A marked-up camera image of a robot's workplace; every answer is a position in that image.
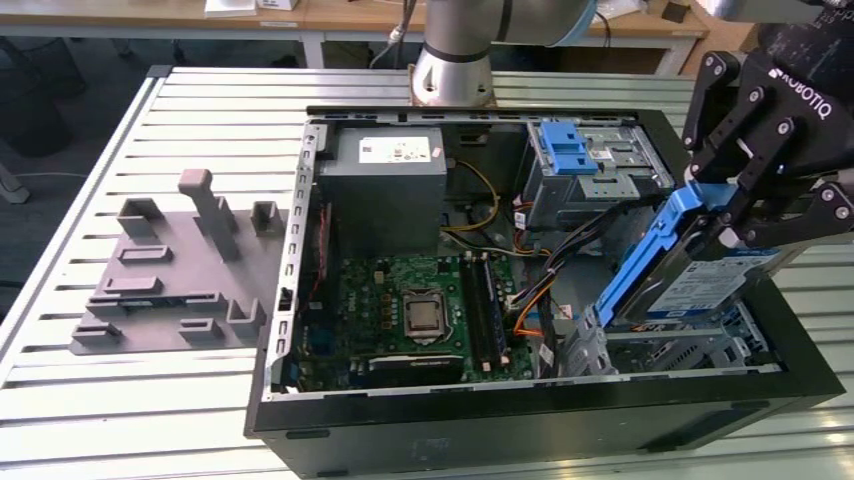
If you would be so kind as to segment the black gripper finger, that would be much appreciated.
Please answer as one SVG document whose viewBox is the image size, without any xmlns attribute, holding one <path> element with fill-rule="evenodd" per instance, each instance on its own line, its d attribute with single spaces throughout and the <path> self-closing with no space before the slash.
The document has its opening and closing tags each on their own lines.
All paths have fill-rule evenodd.
<svg viewBox="0 0 854 480">
<path fill-rule="evenodd" d="M 747 162 L 717 217 L 720 244 L 771 248 L 851 234 L 852 143 L 784 118 L 736 144 Z"/>
<path fill-rule="evenodd" d="M 768 104 L 767 82 L 755 71 L 755 59 L 727 51 L 704 54 L 681 131 L 691 153 L 685 177 L 721 183 L 743 169 L 747 154 L 736 139 L 755 125 Z"/>
</svg>

